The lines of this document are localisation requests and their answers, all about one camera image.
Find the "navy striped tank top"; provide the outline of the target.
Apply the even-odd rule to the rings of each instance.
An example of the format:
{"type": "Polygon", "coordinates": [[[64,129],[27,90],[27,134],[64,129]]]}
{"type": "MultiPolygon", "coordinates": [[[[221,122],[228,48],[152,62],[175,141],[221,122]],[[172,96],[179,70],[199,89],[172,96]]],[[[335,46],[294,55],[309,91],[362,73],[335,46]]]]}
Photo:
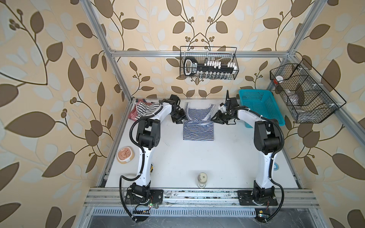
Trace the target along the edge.
{"type": "Polygon", "coordinates": [[[183,121],[183,140],[213,141],[214,123],[211,120],[215,105],[205,108],[192,107],[190,102],[185,105],[186,119],[183,121]]]}

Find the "black white striped tank top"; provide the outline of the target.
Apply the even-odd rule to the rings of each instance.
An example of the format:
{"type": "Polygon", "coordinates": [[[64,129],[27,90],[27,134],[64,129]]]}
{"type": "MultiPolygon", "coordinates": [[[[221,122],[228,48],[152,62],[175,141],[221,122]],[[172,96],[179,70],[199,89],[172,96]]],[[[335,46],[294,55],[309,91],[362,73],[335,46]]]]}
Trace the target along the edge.
{"type": "Polygon", "coordinates": [[[143,116],[149,116],[156,110],[160,108],[160,103],[145,103],[145,102],[137,102],[136,103],[136,120],[143,116]]]}

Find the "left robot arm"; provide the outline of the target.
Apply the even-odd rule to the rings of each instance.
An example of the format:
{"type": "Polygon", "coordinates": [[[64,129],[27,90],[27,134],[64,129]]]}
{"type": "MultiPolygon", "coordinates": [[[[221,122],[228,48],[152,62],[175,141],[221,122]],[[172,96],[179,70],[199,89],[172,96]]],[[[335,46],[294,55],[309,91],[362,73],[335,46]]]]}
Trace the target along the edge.
{"type": "Polygon", "coordinates": [[[120,177],[120,181],[129,181],[130,200],[136,204],[152,202],[150,193],[152,156],[161,139],[161,123],[170,116],[175,124],[182,124],[186,119],[184,110],[180,107],[180,98],[171,95],[168,99],[147,105],[136,104],[137,120],[129,131],[131,142],[139,149],[138,173],[134,178],[120,177]]]}

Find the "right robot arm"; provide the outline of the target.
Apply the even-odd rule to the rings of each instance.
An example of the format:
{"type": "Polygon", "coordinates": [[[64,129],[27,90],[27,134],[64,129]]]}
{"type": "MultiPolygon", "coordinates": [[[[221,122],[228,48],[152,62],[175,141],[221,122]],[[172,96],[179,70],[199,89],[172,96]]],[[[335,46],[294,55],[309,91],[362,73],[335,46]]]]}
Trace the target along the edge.
{"type": "Polygon", "coordinates": [[[277,205],[275,186],[283,189],[272,179],[272,172],[277,153],[284,147],[284,134],[277,120],[268,119],[246,106],[240,106],[234,97],[226,94],[212,121],[218,124],[229,124],[230,120],[242,120],[254,129],[253,143],[259,151],[258,173],[250,195],[241,195],[245,202],[256,205],[277,205]]]}

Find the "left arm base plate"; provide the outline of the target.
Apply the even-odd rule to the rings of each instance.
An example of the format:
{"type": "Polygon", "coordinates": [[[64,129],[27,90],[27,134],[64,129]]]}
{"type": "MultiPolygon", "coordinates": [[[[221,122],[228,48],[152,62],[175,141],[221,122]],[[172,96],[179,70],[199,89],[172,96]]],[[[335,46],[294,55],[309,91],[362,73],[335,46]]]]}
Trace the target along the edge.
{"type": "Polygon", "coordinates": [[[147,204],[147,203],[162,204],[163,190],[162,189],[150,190],[150,195],[146,199],[142,199],[138,196],[135,196],[132,194],[131,190],[128,190],[126,193],[126,200],[128,200],[129,204],[132,204],[132,205],[147,204]]]}

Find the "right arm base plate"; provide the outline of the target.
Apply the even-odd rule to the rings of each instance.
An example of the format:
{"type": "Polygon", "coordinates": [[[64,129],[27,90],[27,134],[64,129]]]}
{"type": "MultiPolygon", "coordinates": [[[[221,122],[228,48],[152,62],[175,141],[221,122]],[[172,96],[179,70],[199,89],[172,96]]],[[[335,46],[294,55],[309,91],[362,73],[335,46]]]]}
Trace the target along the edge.
{"type": "Polygon", "coordinates": [[[278,206],[278,201],[275,195],[261,198],[257,201],[254,200],[252,190],[239,190],[237,191],[239,204],[241,206],[278,206]]]}

